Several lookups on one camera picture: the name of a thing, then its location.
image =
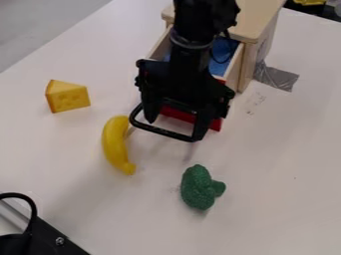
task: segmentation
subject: mechanical part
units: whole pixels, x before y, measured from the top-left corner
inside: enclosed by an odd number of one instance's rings
[[[63,237],[58,237],[56,239],[56,245],[57,246],[63,246],[65,244],[65,239]]]
[[[170,32],[170,61],[138,60],[136,86],[142,103],[131,113],[131,124],[183,141],[203,139],[213,120],[226,118],[234,91],[208,70],[209,51],[216,35],[236,25],[240,11],[235,0],[174,0],[175,19]],[[136,121],[140,111],[152,124],[163,106],[195,115],[191,136]]]

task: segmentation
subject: banana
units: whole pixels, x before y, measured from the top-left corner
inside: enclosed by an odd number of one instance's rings
[[[109,119],[102,132],[102,147],[107,160],[126,175],[133,175],[136,166],[128,160],[125,146],[129,120],[126,116]]]

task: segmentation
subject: red object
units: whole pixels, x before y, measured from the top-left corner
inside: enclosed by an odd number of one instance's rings
[[[175,118],[190,124],[195,123],[195,115],[191,115],[188,113],[184,113],[180,110],[173,109],[171,107],[163,107],[161,110],[161,114],[167,117]],[[222,119],[214,120],[210,125],[210,129],[215,131],[220,131],[222,126]]]

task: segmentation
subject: broccoli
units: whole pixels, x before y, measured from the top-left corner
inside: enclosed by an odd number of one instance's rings
[[[225,183],[212,180],[208,170],[202,165],[196,164],[182,175],[180,193],[189,207],[207,210],[225,190]]]

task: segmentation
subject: tabletop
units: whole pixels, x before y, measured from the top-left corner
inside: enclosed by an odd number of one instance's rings
[[[286,0],[236,0],[240,13],[237,25],[230,27],[230,36],[240,42],[257,43],[266,26],[277,15]],[[173,22],[173,4],[162,12],[163,19]]]
[[[338,23],[283,9],[266,62],[300,75],[292,93],[252,82],[222,132],[189,144],[137,129],[127,140],[137,174],[106,162],[102,128],[138,103],[135,60],[169,3],[115,0],[0,75],[1,190],[30,195],[91,254],[339,254]],[[51,114],[50,79],[88,86],[92,105]],[[204,214],[178,193],[196,163],[227,184]]]

